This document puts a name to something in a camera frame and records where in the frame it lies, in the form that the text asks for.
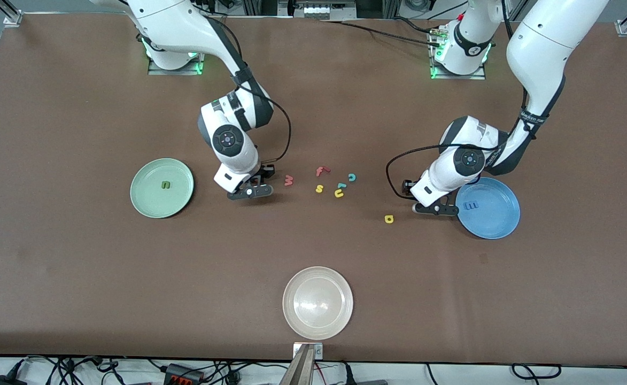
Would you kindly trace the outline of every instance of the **brown table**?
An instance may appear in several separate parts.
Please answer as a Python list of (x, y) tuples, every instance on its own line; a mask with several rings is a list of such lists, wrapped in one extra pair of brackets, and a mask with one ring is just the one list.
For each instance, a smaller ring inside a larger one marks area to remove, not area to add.
[[(627, 365), (627, 38), (612, 25), (577, 49), (551, 119), (500, 178), (520, 225), (484, 241), (456, 219), (413, 214), (384, 165), (465, 114), (509, 129), (521, 86), (503, 29), (486, 81), (446, 81), (430, 79), (417, 44), (315, 20), (228, 24), (294, 123), (269, 199), (231, 202), (212, 180), (218, 161), (196, 117), (232, 88), (217, 59), (201, 76), (147, 76), (132, 24), (112, 14), (29, 14), (5, 30), (0, 353), (287, 359), (302, 338), (282, 291), (322, 265), (355, 301), (325, 341), (328, 360)], [(269, 158), (285, 134), (276, 112), (250, 135)], [(394, 181), (436, 156), (397, 161)], [(162, 157), (186, 163), (196, 191), (176, 216), (147, 219), (128, 189)], [(321, 165), (332, 173), (316, 178)], [(337, 199), (347, 173), (358, 180)]]

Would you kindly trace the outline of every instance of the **green plate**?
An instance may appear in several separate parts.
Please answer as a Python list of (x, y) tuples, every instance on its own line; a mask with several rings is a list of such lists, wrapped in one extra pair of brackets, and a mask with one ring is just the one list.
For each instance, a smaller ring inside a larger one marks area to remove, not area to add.
[(130, 200), (140, 214), (170, 217), (189, 202), (194, 189), (192, 172), (179, 160), (150, 161), (137, 171), (130, 184)]

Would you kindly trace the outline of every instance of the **small plastic piece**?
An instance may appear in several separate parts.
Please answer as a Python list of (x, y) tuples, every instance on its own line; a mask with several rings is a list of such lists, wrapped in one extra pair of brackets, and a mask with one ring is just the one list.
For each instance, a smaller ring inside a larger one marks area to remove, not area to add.
[(315, 171), (315, 176), (316, 177), (320, 177), (320, 175), (323, 173), (323, 171), (325, 171), (326, 173), (330, 173), (330, 169), (325, 167), (325, 166), (320, 166), (316, 169)]

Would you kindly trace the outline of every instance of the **blue plate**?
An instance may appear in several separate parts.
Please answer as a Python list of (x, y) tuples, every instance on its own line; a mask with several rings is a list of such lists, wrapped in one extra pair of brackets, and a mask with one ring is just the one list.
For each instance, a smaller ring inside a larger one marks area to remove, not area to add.
[(520, 222), (520, 205), (512, 190), (492, 178), (467, 184), (455, 196), (458, 219), (465, 229), (484, 239), (508, 236)]

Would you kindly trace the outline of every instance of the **red cable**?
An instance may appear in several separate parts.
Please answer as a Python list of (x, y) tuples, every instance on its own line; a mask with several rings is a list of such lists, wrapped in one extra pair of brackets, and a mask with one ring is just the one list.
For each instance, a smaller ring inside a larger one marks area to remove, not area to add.
[(328, 383), (325, 382), (325, 376), (323, 375), (323, 371), (320, 370), (320, 366), (318, 366), (318, 363), (315, 363), (315, 368), (318, 370), (318, 373), (320, 373), (320, 378), (323, 378), (323, 385), (328, 385)]

